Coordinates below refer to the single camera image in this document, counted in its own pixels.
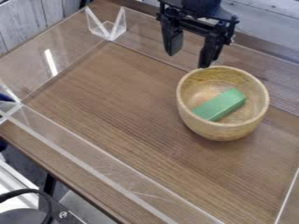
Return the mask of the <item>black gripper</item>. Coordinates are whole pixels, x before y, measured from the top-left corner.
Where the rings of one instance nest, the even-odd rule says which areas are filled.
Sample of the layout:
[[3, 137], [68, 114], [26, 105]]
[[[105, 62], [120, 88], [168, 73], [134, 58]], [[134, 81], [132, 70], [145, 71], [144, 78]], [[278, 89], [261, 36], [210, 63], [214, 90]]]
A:
[[182, 30], [205, 37], [200, 49], [198, 68], [218, 58], [222, 45], [233, 39], [238, 17], [224, 10], [221, 0], [157, 0], [156, 19], [161, 24], [162, 46], [173, 56], [182, 47]]

